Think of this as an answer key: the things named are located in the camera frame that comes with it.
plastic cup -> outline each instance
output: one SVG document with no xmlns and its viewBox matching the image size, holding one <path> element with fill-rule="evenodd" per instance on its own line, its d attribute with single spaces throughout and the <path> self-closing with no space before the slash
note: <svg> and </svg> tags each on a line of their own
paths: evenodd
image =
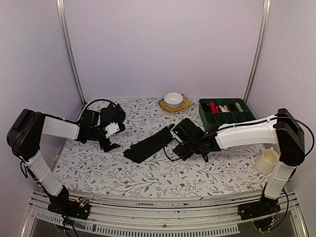
<svg viewBox="0 0 316 237">
<path fill-rule="evenodd" d="M 276 151 L 266 149 L 257 159 L 256 168 L 262 174 L 271 174 L 278 160 L 279 154 Z"/>
</svg>

floral tablecloth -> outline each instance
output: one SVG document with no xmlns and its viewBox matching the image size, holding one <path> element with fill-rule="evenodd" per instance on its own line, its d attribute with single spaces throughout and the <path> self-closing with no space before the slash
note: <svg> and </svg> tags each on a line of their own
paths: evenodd
<svg viewBox="0 0 316 237">
<path fill-rule="evenodd" d="M 186 161 L 170 161 L 159 151 L 141 164 L 123 157 L 123 151 L 171 123 L 190 118 L 203 128 L 195 105 L 176 115 L 165 113 L 157 98 L 118 99 L 126 112 L 126 130 L 110 137 L 120 148 L 105 153 L 98 142 L 82 144 L 68 140 L 54 169 L 55 176 L 69 189 L 105 195 L 130 197 L 202 197 L 225 195 L 261 189 L 267 180 L 254 164 L 264 150 L 262 144 L 233 147 L 209 154 L 206 163 L 200 155 Z M 107 102 L 96 102 L 91 109 L 99 110 Z M 166 151 L 172 152 L 176 141 Z"/>
</svg>

black cloth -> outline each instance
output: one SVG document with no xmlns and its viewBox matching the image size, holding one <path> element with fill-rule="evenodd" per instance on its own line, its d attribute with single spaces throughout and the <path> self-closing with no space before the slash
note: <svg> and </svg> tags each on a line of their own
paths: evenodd
<svg viewBox="0 0 316 237">
<path fill-rule="evenodd" d="M 138 164 L 143 162 L 172 141 L 173 138 L 171 136 L 170 129 L 173 126 L 174 124 L 164 127 L 155 135 L 131 145 L 130 149 L 124 151 L 124 157 Z"/>
</svg>

black cable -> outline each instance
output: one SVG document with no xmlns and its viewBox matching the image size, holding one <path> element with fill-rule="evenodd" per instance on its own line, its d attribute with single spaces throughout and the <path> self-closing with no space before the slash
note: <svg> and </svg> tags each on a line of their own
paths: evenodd
<svg viewBox="0 0 316 237">
<path fill-rule="evenodd" d="M 97 100 L 93 100 L 91 101 L 90 103 L 88 103 L 85 107 L 84 107 L 84 110 L 82 111 L 82 113 L 84 111 L 86 111 L 90 105 L 94 104 L 95 102 L 98 102 L 98 101 L 106 101 L 106 102 L 109 102 L 110 104 L 113 104 L 115 107 L 117 106 L 113 101 L 111 100 L 108 100 L 108 99 L 97 99 Z"/>
<path fill-rule="evenodd" d="M 287 199 L 287 205 L 286 205 L 286 211 L 285 211 L 285 214 L 284 216 L 282 217 L 282 219 L 278 222 L 278 224 L 276 226 L 272 226 L 272 228 L 270 230 L 274 230 L 276 227 L 278 227 L 285 219 L 286 215 L 287 215 L 287 212 L 288 212 L 288 206 L 289 206 L 289 198 L 288 198 L 288 195 L 286 193 L 286 191 L 284 189 L 282 189 L 282 191 L 284 192 L 285 196 L 286 196 L 286 199 Z"/>
<path fill-rule="evenodd" d="M 305 123 L 303 123 L 302 121 L 300 121 L 300 120 L 298 120 L 298 119 L 296 119 L 296 118 L 277 117 L 277 119 L 289 119 L 289 120 L 293 120 L 293 121 L 298 122 L 298 123 L 300 123 L 301 125 L 303 125 L 303 126 L 308 130 L 308 132 L 310 132 L 310 134 L 311 134 L 311 136 L 312 136 L 312 146 L 311 146 L 311 148 L 309 149 L 309 151 L 305 154 L 305 157 L 308 156 L 308 155 L 312 152 L 312 150 L 313 150 L 313 148 L 314 148 L 314 146 L 315 146 L 315 137 L 314 137 L 314 134 L 313 134 L 312 130 L 311 130 Z"/>
<path fill-rule="evenodd" d="M 167 152 L 166 152 L 166 149 L 164 148 L 164 142 L 165 142 L 165 139 L 163 140 L 163 152 L 164 152 L 164 155 L 170 160 L 170 161 L 177 161 L 177 160 L 180 160 L 180 159 L 182 159 L 182 157 L 180 157 L 180 158 L 177 158 L 177 159 L 171 159 L 168 155 L 167 155 Z"/>
<path fill-rule="evenodd" d="M 22 161 L 20 162 L 20 169 L 21 169 L 21 172 L 24 175 L 24 177 L 28 178 L 28 170 L 27 170 L 27 167 L 24 166 L 24 163 L 25 162 L 22 162 Z"/>
<path fill-rule="evenodd" d="M 71 220 L 69 219 L 69 217 L 66 216 L 66 215 L 62 215 L 62 217 L 63 217 L 63 219 L 64 219 L 64 221 L 63 221 L 64 233 L 65 233 L 68 237 L 72 237 L 72 236 L 71 236 L 70 234 L 68 234 L 67 231 L 66 231 L 66 225 L 65 225 L 66 221 L 65 221 L 65 219 L 67 218 L 67 219 L 68 219 L 67 222 L 69 222 L 70 225 L 72 226 L 72 228 L 73 228 L 73 230 L 74 230 L 74 232 L 75 232 L 76 237 L 79 237 L 78 232 L 77 232 L 77 230 L 75 229 L 75 227 L 74 227 L 74 225 L 72 224 L 72 222 L 71 222 Z"/>
</svg>

white wall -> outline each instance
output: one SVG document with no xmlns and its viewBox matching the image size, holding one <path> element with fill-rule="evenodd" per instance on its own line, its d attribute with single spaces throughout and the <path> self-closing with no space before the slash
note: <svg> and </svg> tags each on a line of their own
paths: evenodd
<svg viewBox="0 0 316 237">
<path fill-rule="evenodd" d="M 263 0 L 68 0 L 87 99 L 242 97 Z"/>
<path fill-rule="evenodd" d="M 0 236 L 16 237 L 35 187 L 21 174 L 6 134 L 24 108 L 75 119 L 80 104 L 61 36 L 56 1 L 1 1 L 0 7 Z M 49 164 L 62 144 L 44 139 Z"/>
<path fill-rule="evenodd" d="M 250 97 L 258 118 L 287 108 L 316 134 L 316 1 L 275 0 Z M 306 131 L 306 150 L 311 137 Z M 310 236 L 316 236 L 316 149 L 290 183 Z"/>
</svg>

